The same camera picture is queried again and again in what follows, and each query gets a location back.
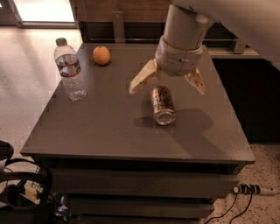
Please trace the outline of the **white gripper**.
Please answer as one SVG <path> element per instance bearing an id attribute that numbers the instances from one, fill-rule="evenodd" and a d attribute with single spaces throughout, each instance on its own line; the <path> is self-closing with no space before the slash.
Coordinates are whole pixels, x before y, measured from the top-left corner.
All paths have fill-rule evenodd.
<path id="1" fill-rule="evenodd" d="M 171 47 L 164 38 L 161 38 L 155 53 L 155 59 L 151 59 L 141 69 L 138 75 L 131 81 L 129 93 L 137 93 L 143 88 L 156 83 L 159 68 L 170 76 L 185 76 L 186 81 L 201 95 L 206 92 L 203 77 L 197 68 L 203 48 L 195 50 L 179 50 Z"/>

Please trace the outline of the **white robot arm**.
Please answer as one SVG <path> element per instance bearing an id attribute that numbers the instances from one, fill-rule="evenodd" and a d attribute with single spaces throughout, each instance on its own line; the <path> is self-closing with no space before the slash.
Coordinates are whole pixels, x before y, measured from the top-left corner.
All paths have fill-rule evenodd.
<path id="1" fill-rule="evenodd" d="M 156 83 L 164 72 L 185 77 L 204 94 L 198 65 L 202 42 L 216 22 L 280 69 L 279 0 L 172 0 L 155 58 L 131 81 L 129 92 L 133 95 Z"/>

